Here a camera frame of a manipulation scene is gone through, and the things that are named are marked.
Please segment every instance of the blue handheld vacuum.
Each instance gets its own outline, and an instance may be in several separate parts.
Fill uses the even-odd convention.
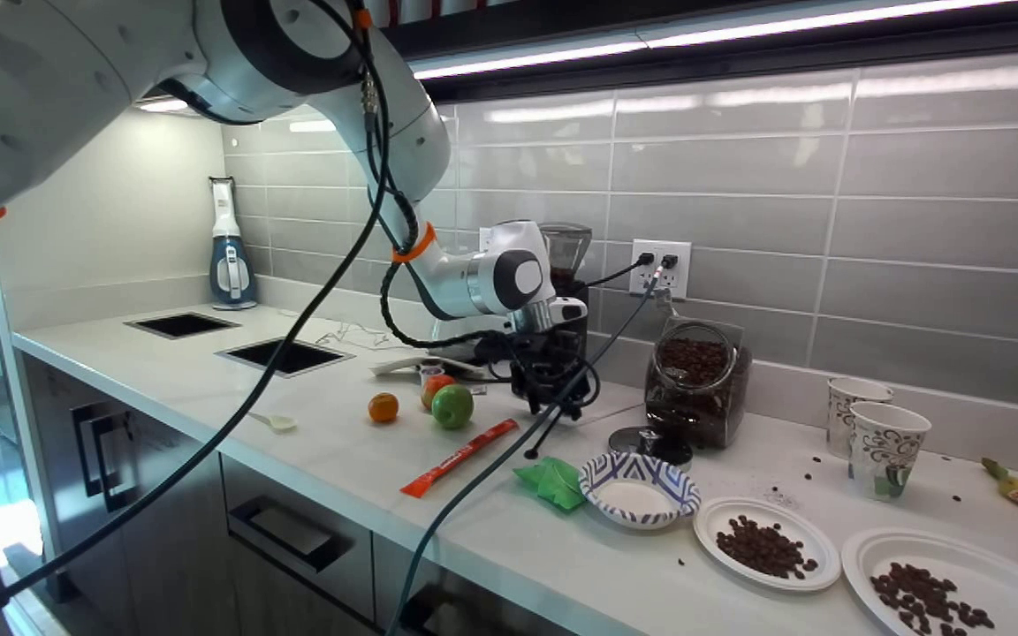
[[[211,293],[215,309],[249,309],[254,300],[256,281],[245,257],[242,231],[234,218],[234,177],[211,177],[211,198],[215,205],[215,225],[211,229]]]

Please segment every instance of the green napkin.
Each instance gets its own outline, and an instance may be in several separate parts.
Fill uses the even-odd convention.
[[[546,502],[570,512],[585,502],[579,492],[579,471],[565,460],[544,458],[540,464],[513,468],[530,490]]]

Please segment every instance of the glass jar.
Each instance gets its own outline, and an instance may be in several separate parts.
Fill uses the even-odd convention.
[[[651,427],[695,448],[732,444],[752,366],[743,338],[739,327],[670,317],[646,366]]]

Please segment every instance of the wall outlet cover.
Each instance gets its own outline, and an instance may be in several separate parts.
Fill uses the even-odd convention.
[[[686,290],[690,285],[690,250],[692,243],[682,241],[652,241],[644,238],[635,238],[631,243],[631,263],[638,261],[642,252],[654,254],[654,263],[635,267],[631,271],[630,285],[627,289],[631,293],[641,294],[646,289],[646,283],[654,277],[655,269],[658,269],[662,258],[667,254],[674,254],[678,257],[678,265],[662,273],[659,287],[668,287],[674,298],[685,298]]]

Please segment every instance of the sink opening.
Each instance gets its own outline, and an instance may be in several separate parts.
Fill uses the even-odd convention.
[[[282,342],[281,338],[273,338],[270,341],[238,347],[238,349],[220,351],[219,354],[259,367],[259,369],[265,369],[267,363],[270,363],[270,358],[274,357],[274,351],[278,349],[279,342]],[[319,369],[320,366],[334,365],[344,358],[352,358],[352,356],[325,349],[323,346],[294,341],[290,343],[290,350],[278,365],[278,375],[282,375],[283,379],[293,378],[293,375],[304,373],[304,371]]]
[[[193,335],[206,334],[207,332],[217,332],[218,330],[229,330],[231,327],[238,327],[237,324],[226,321],[219,321],[218,317],[210,317],[202,313],[186,312],[174,315],[163,315],[162,317],[149,317],[147,321],[134,321],[125,323],[129,327],[136,327],[138,330],[158,335],[158,337],[177,339],[193,337]]]

